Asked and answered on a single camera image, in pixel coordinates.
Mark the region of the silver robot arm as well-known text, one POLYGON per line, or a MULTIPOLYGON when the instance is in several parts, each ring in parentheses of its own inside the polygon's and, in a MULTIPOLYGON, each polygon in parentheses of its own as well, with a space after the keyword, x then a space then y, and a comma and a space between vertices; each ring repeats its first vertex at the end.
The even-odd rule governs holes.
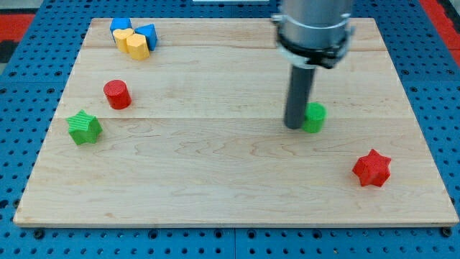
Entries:
POLYGON ((271 16, 276 48, 291 65, 331 69, 348 52, 352 0, 283 0, 271 16))

